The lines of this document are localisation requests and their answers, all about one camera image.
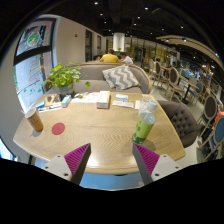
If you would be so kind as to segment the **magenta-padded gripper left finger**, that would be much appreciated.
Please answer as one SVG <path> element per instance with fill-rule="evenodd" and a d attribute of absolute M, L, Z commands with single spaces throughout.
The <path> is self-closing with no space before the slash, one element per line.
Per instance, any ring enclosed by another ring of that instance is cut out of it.
<path fill-rule="evenodd" d="M 57 154 L 42 169 L 79 185 L 90 154 L 91 144 L 87 143 L 66 155 Z"/>

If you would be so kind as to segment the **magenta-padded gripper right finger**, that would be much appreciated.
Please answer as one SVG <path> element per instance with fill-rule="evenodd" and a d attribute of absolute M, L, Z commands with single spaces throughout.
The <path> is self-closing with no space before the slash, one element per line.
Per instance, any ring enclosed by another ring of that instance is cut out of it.
<path fill-rule="evenodd" d="M 134 143 L 132 153 L 145 185 L 181 170 L 167 154 L 158 155 L 142 145 Z"/>

